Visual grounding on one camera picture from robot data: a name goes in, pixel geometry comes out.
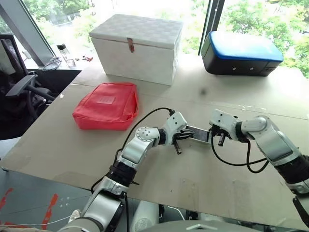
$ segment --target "tabletop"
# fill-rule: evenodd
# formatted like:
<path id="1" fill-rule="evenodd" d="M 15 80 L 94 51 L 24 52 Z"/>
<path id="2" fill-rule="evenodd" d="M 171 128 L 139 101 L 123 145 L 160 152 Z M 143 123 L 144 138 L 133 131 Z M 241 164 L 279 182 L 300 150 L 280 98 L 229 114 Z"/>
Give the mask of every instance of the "tabletop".
<path id="1" fill-rule="evenodd" d="M 119 81 L 138 87 L 140 114 L 135 122 L 162 106 L 180 111 L 189 125 L 204 129 L 210 127 L 214 109 L 240 119 L 263 114 L 304 154 L 309 154 L 309 93 L 305 91 L 308 82 L 304 77 L 281 67 L 268 77 L 215 76 L 205 71 L 201 57 L 184 55 L 171 87 L 106 75 L 99 64 L 92 64 L 33 123 L 0 166 L 90 189 L 106 174 L 128 131 L 81 130 L 72 112 L 96 85 Z M 141 126 L 160 127 L 167 117 L 164 111 L 156 112 Z M 173 146 L 149 151 L 135 177 L 140 185 L 130 186 L 129 197 L 244 221 L 306 229 L 292 203 L 293 194 L 271 165 L 260 174 L 252 174 L 246 167 L 219 162 L 208 144 L 188 139 L 179 145 L 181 155 Z M 228 140 L 217 152 L 225 160 L 239 163 L 245 161 L 246 149 L 245 144 Z M 252 160 L 263 157 L 254 142 L 251 154 Z"/>

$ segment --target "blue top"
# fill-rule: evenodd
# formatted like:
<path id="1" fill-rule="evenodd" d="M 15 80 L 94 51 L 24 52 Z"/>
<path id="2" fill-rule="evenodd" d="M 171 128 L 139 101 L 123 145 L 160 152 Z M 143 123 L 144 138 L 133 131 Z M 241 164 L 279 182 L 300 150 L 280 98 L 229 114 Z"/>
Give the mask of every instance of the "blue top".
<path id="1" fill-rule="evenodd" d="M 212 31 L 209 39 L 214 53 L 221 59 L 283 61 L 281 51 L 261 36 Z"/>

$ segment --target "black box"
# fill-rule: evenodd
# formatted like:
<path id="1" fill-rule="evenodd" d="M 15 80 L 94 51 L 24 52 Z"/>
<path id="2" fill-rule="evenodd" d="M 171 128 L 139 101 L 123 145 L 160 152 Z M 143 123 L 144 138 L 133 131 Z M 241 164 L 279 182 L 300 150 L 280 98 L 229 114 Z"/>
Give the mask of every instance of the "black box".
<path id="1" fill-rule="evenodd" d="M 208 34 L 201 55 L 206 70 L 218 75 L 267 76 L 283 61 L 264 37 L 221 31 Z"/>

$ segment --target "box latch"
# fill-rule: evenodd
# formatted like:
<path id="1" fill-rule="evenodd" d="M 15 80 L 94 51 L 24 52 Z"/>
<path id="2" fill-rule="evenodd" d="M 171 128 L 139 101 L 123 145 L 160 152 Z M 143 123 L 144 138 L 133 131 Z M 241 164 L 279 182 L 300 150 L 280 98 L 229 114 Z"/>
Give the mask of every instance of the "box latch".
<path id="1" fill-rule="evenodd" d="M 130 51 L 133 53 L 134 52 L 133 39 L 132 38 L 127 38 L 127 42 L 129 44 Z"/>

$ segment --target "red bag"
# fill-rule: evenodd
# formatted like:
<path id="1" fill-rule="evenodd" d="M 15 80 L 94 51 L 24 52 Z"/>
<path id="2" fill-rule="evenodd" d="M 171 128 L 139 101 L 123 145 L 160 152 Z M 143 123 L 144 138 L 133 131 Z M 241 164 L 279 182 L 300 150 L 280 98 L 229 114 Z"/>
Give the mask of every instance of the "red bag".
<path id="1" fill-rule="evenodd" d="M 81 100 L 73 117 L 81 129 L 126 130 L 138 105 L 135 84 L 103 83 Z"/>

